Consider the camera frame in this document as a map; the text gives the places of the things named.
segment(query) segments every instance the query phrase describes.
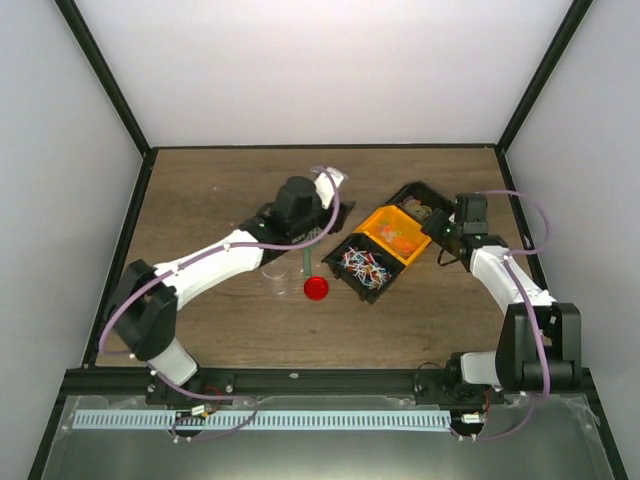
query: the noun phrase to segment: perforated white strip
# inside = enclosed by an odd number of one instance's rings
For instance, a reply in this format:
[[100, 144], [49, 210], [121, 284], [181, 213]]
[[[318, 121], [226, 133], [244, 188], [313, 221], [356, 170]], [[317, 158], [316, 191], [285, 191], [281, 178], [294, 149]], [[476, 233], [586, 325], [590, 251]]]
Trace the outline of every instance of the perforated white strip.
[[[250, 412], [219, 411], [202, 420], [180, 423], [185, 430], [228, 430]], [[175, 411], [78, 410], [76, 430], [166, 430], [176, 420]], [[264, 411], [245, 430], [395, 430], [448, 432], [451, 414], [445, 411]]]

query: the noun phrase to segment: orange item in bin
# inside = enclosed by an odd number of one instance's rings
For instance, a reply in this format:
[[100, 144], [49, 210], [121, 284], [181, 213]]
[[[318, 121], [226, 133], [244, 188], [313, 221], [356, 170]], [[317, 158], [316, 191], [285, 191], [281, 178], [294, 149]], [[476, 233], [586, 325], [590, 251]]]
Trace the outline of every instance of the orange item in bin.
[[387, 252], [410, 265], [431, 243], [420, 231], [421, 225], [394, 205], [378, 208], [354, 230], [364, 233]]

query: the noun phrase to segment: transparent cup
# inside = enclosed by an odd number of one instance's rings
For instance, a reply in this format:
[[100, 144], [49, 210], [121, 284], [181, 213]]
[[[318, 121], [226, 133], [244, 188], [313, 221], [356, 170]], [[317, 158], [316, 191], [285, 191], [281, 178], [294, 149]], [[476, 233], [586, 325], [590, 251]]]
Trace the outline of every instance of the transparent cup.
[[265, 284], [274, 295], [284, 295], [291, 284], [291, 265], [283, 257], [267, 263], [260, 269]]

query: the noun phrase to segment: red lid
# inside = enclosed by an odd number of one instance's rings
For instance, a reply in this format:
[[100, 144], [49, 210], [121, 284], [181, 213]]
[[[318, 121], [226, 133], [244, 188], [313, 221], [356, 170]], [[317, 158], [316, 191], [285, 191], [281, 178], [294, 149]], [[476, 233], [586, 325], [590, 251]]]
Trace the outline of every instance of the red lid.
[[329, 293], [329, 283], [322, 277], [310, 277], [304, 282], [304, 294], [310, 300], [322, 300]]

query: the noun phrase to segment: white panel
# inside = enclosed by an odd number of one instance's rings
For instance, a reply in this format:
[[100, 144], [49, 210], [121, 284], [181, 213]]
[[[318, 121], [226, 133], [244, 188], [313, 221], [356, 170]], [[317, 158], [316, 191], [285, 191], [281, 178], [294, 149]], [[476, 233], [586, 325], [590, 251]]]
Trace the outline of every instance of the white panel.
[[639, 24], [636, 0], [594, 2], [508, 155], [518, 188], [551, 217], [543, 267], [554, 296], [582, 311], [586, 364], [629, 478], [640, 478]]
[[569, 0], [78, 0], [153, 145], [494, 142]]
[[79, 366], [140, 156], [53, 1], [0, 6], [2, 478]]

